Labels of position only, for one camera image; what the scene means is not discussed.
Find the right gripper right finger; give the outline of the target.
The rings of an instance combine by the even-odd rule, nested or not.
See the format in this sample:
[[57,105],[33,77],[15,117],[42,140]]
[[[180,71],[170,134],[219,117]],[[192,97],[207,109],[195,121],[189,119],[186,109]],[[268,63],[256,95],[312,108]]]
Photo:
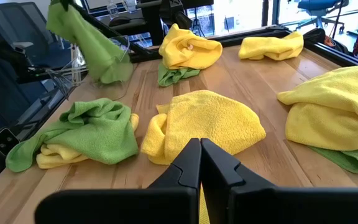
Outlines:
[[209,139],[201,147],[211,223],[358,223],[358,188],[279,187]]

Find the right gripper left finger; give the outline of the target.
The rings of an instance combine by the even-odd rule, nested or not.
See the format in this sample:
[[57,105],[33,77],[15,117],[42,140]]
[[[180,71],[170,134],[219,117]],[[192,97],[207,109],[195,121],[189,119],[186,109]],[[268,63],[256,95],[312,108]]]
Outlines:
[[201,142],[191,139],[146,189],[63,190],[44,198],[36,223],[198,223]]

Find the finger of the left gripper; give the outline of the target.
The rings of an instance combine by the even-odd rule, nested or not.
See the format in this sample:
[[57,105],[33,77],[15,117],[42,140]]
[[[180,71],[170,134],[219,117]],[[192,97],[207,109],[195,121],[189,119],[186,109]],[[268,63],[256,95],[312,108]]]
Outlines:
[[65,11],[68,10],[69,5],[73,5],[73,0],[51,0],[51,4],[60,3]]

